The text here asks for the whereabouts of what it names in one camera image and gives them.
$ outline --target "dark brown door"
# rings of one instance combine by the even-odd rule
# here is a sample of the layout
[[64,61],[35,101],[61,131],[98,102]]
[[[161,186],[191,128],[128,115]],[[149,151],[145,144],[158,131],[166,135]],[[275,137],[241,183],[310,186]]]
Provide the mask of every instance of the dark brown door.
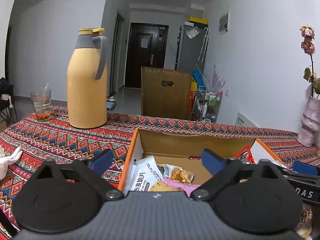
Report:
[[141,67],[164,67],[167,33],[167,25],[131,24],[125,87],[141,88]]

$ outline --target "patterned tablecloth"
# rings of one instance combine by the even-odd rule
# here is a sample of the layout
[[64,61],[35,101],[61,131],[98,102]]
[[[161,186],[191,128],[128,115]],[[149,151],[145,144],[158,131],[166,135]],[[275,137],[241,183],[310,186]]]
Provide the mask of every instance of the patterned tablecloth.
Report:
[[[32,114],[0,133],[0,145],[8,155],[18,146],[23,150],[21,159],[9,166],[6,177],[0,181],[1,210],[16,226],[11,212],[12,200],[43,160],[48,158],[55,159],[56,163],[71,163],[82,156],[91,158],[106,148],[112,149],[114,161],[103,177],[117,187],[135,128],[175,134],[259,137],[289,167],[294,160],[320,165],[317,147],[302,146],[296,141],[297,134],[294,132],[125,114],[108,114],[108,122],[104,126],[81,130],[69,125],[65,108],[52,107],[49,121],[37,122]],[[305,208],[299,225],[311,217],[311,210]],[[1,225],[0,231],[0,239],[10,238]]]

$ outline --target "thermos lid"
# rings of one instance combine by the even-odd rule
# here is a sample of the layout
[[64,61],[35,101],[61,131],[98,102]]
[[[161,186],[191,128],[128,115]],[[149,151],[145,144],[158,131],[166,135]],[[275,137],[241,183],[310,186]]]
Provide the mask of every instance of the thermos lid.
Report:
[[98,28],[98,29],[81,29],[79,30],[79,35],[83,35],[83,34],[98,34],[101,35],[104,32],[104,28]]

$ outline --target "flower stem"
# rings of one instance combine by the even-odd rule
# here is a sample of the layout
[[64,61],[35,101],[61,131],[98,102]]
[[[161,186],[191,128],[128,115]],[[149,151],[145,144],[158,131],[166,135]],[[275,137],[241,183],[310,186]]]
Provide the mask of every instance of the flower stem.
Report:
[[313,60],[312,60],[312,54],[310,55],[311,57],[311,63],[312,63],[312,82],[311,82],[311,96],[313,97]]

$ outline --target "screw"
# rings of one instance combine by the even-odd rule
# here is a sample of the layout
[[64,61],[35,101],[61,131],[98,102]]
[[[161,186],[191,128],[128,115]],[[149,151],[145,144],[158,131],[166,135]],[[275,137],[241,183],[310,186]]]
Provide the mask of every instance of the screw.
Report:
[[112,189],[106,192],[106,197],[110,199],[121,197],[121,191]]
[[209,196],[209,192],[206,191],[205,189],[196,189],[193,192],[193,195],[195,198],[200,199],[200,198],[205,198],[205,197]]

